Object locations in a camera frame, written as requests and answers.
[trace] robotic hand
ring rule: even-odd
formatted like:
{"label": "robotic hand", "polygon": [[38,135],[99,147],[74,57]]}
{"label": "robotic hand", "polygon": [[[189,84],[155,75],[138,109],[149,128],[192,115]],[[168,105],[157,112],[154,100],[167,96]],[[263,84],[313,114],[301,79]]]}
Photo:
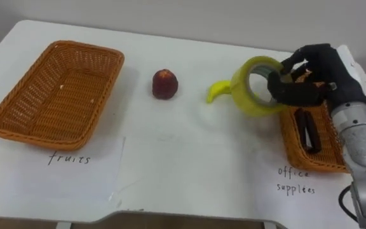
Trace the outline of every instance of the robotic hand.
{"label": "robotic hand", "polygon": [[[292,71],[295,64],[304,61]],[[294,83],[283,83],[281,75],[271,73],[269,92],[277,102],[289,106],[319,106],[327,101],[334,127],[344,144],[344,161],[353,177],[341,197],[350,189],[356,216],[341,206],[361,228],[366,228],[366,96],[361,85],[339,52],[329,44],[304,46],[282,64],[280,74],[290,73]],[[296,82],[306,72],[310,74],[304,82]],[[317,87],[314,82],[324,84]]]}

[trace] banana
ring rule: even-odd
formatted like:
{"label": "banana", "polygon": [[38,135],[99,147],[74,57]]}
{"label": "banana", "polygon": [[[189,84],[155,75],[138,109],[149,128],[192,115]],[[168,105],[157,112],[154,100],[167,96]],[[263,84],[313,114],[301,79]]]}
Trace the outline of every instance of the banana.
{"label": "banana", "polygon": [[214,98],[222,94],[231,94],[231,80],[222,80],[214,83],[208,89],[207,103],[213,102]]}

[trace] apple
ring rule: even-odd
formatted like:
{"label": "apple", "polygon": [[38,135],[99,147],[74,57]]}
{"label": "apple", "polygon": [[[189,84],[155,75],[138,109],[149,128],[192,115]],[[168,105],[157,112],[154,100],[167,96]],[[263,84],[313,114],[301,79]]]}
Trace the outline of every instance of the apple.
{"label": "apple", "polygon": [[170,99],[177,92],[176,76],[168,69],[157,71],[152,79],[152,94],[157,99]]}

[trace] wicker basket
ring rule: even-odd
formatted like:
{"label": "wicker basket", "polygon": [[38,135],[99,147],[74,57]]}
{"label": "wicker basket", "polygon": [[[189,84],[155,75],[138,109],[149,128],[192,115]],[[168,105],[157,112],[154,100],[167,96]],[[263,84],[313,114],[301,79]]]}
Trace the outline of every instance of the wicker basket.
{"label": "wicker basket", "polygon": [[299,108],[289,107],[280,113],[281,132],[289,163],[297,169],[347,173],[342,159],[342,147],[331,122],[327,105],[303,108],[313,116],[322,143],[321,152],[316,154],[306,153],[302,147],[294,116],[297,109]]}
{"label": "wicker basket", "polygon": [[52,43],[0,103],[0,137],[55,150],[83,147],[123,62],[110,48]]}

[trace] tape roll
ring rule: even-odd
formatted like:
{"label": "tape roll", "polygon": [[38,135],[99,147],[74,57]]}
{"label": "tape roll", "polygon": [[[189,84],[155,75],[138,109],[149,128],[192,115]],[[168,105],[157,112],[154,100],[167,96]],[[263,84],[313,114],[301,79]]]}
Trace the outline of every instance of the tape roll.
{"label": "tape roll", "polygon": [[259,74],[266,79],[273,72],[279,72],[282,64],[271,57],[253,57],[243,64],[231,79],[230,89],[233,100],[240,110],[249,116],[266,116],[283,110],[286,106],[274,100],[266,102],[251,91],[249,85],[250,74]]}

